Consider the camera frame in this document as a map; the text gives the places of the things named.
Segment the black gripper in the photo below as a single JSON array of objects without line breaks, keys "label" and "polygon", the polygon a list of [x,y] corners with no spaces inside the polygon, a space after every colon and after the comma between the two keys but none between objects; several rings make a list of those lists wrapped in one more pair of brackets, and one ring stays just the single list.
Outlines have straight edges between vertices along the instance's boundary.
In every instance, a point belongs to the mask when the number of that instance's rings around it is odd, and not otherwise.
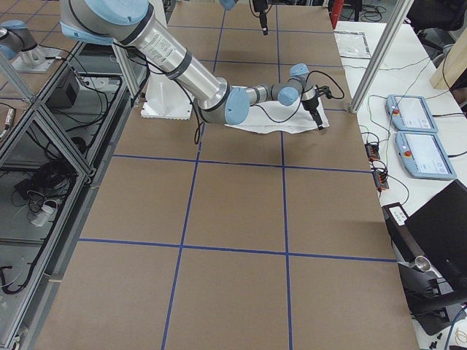
[{"label": "black gripper", "polygon": [[263,35],[269,33],[268,23],[267,23],[267,0],[252,0],[252,10],[253,14],[256,17],[259,17],[260,26],[263,32]]},{"label": "black gripper", "polygon": [[324,126],[320,113],[317,110],[319,106],[317,93],[304,93],[302,95],[302,106],[306,111],[310,112],[312,119],[317,124],[318,130],[321,131]]}]

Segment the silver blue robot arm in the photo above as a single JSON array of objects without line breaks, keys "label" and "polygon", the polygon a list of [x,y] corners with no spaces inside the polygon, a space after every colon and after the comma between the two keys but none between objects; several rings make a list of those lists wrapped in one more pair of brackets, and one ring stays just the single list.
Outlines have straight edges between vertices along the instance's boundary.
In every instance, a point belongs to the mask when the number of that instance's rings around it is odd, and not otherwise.
[{"label": "silver blue robot arm", "polygon": [[[63,35],[81,42],[129,45],[155,17],[149,1],[60,1]],[[1,52],[9,60],[38,44],[21,20],[1,24]]]},{"label": "silver blue robot arm", "polygon": [[170,80],[194,97],[206,123],[239,125],[251,107],[266,101],[290,106],[299,101],[318,129],[325,123],[318,111],[319,88],[303,63],[290,70],[285,84],[233,87],[215,77],[172,36],[148,1],[60,1],[61,30],[70,39],[99,45],[134,47]]}]

